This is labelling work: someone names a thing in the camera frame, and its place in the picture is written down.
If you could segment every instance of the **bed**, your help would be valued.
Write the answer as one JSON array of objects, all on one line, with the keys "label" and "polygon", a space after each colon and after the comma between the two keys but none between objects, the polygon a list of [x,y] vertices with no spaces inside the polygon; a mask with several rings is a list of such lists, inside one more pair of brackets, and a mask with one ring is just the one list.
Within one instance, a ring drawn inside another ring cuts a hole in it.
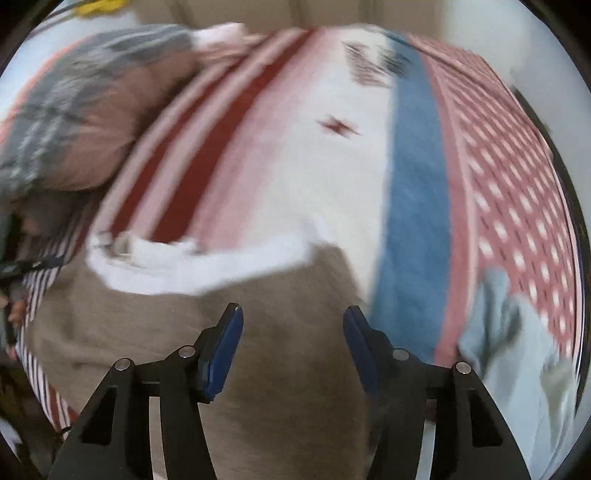
[{"label": "bed", "polygon": [[[373,27],[279,31],[202,70],[113,182],[21,255],[72,258],[99,232],[232,250],[321,222],[372,326],[396,346],[451,365],[479,278],[497,265],[584,379],[586,252],[574,191],[553,161],[481,57]],[[27,348],[58,274],[25,278],[17,351],[61,430],[76,412]]]}]

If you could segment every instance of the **metal screw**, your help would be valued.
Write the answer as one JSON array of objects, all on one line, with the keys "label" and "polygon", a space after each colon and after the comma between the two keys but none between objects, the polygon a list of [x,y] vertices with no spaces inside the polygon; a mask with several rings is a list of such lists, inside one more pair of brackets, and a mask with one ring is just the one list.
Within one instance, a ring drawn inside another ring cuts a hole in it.
[{"label": "metal screw", "polygon": [[127,370],[131,365],[131,360],[129,358],[120,358],[115,362],[115,369],[122,372],[123,370]]},{"label": "metal screw", "polygon": [[409,354],[406,350],[404,350],[403,348],[397,348],[394,353],[392,353],[392,356],[396,359],[396,360],[400,360],[401,362],[404,362],[405,360],[408,360]]},{"label": "metal screw", "polygon": [[456,365],[457,371],[461,374],[469,374],[472,371],[472,367],[468,365],[466,362],[460,362]]},{"label": "metal screw", "polygon": [[190,356],[195,355],[195,349],[191,345],[185,345],[180,348],[178,354],[183,358],[189,358]]}]

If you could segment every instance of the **pink polka dot fabric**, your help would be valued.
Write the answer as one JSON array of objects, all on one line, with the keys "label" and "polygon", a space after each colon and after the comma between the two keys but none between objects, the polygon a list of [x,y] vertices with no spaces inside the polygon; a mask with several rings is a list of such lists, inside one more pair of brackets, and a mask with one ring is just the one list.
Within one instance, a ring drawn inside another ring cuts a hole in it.
[{"label": "pink polka dot fabric", "polygon": [[547,144],[482,58],[422,38],[412,42],[445,59],[437,76],[467,153],[479,270],[505,269],[512,293],[529,298],[560,353],[575,355],[582,326],[576,241]]}]

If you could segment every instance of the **plaid pillow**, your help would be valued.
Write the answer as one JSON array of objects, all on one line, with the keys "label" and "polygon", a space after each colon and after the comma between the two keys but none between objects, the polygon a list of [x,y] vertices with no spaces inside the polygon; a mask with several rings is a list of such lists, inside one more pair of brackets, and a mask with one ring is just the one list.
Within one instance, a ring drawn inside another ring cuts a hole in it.
[{"label": "plaid pillow", "polygon": [[108,181],[197,68],[191,33],[178,25],[100,33],[64,51],[6,120],[0,200]]}]

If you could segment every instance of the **yellow object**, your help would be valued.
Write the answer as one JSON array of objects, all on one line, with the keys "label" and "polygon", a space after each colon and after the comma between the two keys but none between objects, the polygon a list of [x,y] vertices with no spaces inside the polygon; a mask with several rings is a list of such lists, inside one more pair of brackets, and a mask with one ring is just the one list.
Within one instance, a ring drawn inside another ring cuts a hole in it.
[{"label": "yellow object", "polygon": [[110,14],[123,8],[128,2],[129,0],[96,0],[96,2],[76,7],[76,14],[82,16]]}]

